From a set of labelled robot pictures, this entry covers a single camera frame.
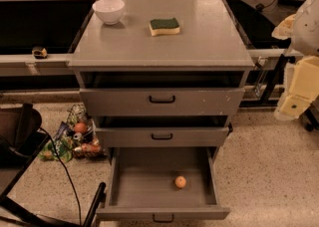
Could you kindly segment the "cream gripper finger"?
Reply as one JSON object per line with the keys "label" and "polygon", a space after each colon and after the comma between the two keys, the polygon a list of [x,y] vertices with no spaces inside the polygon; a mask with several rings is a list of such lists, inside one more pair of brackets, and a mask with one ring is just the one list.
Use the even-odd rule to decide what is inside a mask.
{"label": "cream gripper finger", "polygon": [[295,15],[290,15],[286,17],[283,21],[276,26],[271,34],[273,38],[279,40],[286,40],[290,38],[293,34],[293,24],[295,20]]}
{"label": "cream gripper finger", "polygon": [[319,58],[305,56],[284,69],[284,92],[274,116],[279,120],[299,118],[319,96]]}

